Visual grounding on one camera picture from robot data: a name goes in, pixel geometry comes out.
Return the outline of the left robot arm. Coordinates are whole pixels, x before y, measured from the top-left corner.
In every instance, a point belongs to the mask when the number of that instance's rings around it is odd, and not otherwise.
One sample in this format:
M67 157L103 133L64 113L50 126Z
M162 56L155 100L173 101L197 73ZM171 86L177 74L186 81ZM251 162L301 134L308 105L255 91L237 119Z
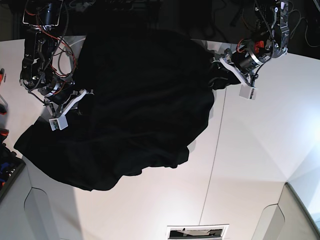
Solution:
M211 66L216 76L209 85L213 90L240 85L240 97L248 100L256 98L261 68L288 52L290 38L287 0L256 0L254 12L257 21L251 37L241 39L235 49L214 52Z

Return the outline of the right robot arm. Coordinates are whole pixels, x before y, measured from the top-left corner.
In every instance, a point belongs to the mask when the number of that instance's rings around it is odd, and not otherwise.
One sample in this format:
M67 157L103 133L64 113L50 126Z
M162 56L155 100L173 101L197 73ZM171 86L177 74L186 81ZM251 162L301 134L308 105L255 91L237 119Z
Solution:
M24 40L24 57L19 83L34 96L38 91L39 101L48 108L53 131L68 127L67 113L78 108L79 101L92 90L74 90L73 74L77 67L76 56L64 40L68 30L66 23L62 34L54 36L50 31L60 23L61 13L68 13L62 0L28 0L24 7L22 23L30 27ZM53 66L54 57L66 53L71 58L71 71L62 73Z

